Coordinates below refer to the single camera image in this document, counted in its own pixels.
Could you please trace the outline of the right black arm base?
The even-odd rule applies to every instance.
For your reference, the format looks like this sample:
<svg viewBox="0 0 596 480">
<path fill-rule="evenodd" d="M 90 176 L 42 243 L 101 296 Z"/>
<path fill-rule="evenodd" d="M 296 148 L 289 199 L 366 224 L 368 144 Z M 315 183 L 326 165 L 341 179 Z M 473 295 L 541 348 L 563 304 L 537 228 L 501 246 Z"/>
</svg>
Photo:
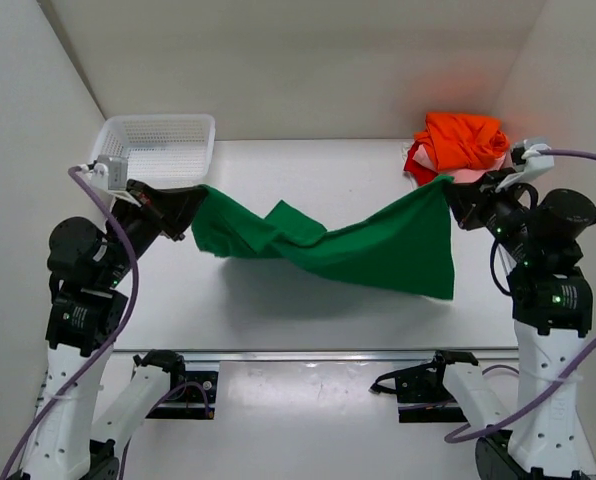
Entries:
<svg viewBox="0 0 596 480">
<path fill-rule="evenodd" d="M 369 391 L 396 397 L 400 423 L 466 422 L 457 401 L 443 384 L 446 368 L 456 363 L 479 365 L 472 353 L 437 350 L 428 363 L 378 376 Z"/>
</svg>

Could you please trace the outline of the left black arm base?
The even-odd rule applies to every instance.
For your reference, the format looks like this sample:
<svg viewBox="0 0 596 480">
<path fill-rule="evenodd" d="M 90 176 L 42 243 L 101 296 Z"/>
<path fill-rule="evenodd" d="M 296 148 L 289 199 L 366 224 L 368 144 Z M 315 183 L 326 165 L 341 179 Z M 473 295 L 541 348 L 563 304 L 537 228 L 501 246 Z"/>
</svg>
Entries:
<svg viewBox="0 0 596 480">
<path fill-rule="evenodd" d="M 133 356 L 134 370 L 154 366 L 169 375 L 170 391 L 152 408 L 148 419 L 213 420 L 219 372 L 189 370 L 182 354 L 171 350 L 150 350 Z"/>
</svg>

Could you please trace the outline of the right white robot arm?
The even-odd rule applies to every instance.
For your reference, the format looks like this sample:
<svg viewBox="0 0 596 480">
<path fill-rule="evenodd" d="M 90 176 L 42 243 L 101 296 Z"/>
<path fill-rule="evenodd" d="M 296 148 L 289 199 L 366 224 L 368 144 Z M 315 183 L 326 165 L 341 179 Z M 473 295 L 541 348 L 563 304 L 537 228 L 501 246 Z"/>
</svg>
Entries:
<svg viewBox="0 0 596 480">
<path fill-rule="evenodd" d="M 596 224 L 596 205 L 555 189 L 538 196 L 527 183 L 506 186 L 499 174 L 443 193 L 460 228 L 484 228 L 514 261 L 504 294 L 512 301 L 518 341 L 517 410 L 509 414 L 477 361 L 459 355 L 426 376 L 438 400 L 452 397 L 467 426 L 449 443 L 476 442 L 482 479 L 583 479 L 576 449 L 574 373 L 589 351 L 593 293 L 578 266 L 578 236 Z"/>
</svg>

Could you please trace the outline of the green t shirt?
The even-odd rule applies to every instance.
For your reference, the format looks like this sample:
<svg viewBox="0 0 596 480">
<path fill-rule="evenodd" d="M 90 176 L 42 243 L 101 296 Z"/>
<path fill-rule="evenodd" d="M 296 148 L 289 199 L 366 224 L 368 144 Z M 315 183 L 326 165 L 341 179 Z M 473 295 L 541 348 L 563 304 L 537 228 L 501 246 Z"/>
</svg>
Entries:
<svg viewBox="0 0 596 480">
<path fill-rule="evenodd" d="M 208 188 L 191 230 L 219 258 L 285 259 L 319 277 L 451 300 L 455 269 L 447 177 L 419 187 L 363 221 L 328 230 L 285 201 L 260 217 Z"/>
</svg>

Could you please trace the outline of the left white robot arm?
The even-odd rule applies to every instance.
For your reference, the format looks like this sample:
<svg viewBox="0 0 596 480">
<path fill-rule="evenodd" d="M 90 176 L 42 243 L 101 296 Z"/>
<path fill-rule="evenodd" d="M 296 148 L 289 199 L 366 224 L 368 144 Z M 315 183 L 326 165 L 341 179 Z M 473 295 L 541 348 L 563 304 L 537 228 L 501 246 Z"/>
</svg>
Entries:
<svg viewBox="0 0 596 480">
<path fill-rule="evenodd" d="M 152 350 L 138 357 L 130 383 L 94 416 L 113 345 L 139 292 L 138 260 L 159 236 L 181 241 L 208 192 L 155 190 L 132 180 L 132 202 L 108 207 L 83 178 L 76 183 L 106 219 L 58 224 L 49 239 L 51 310 L 48 368 L 39 410 L 14 448 L 3 479 L 119 479 L 131 437 L 151 411 L 186 389 L 181 355 Z"/>
</svg>

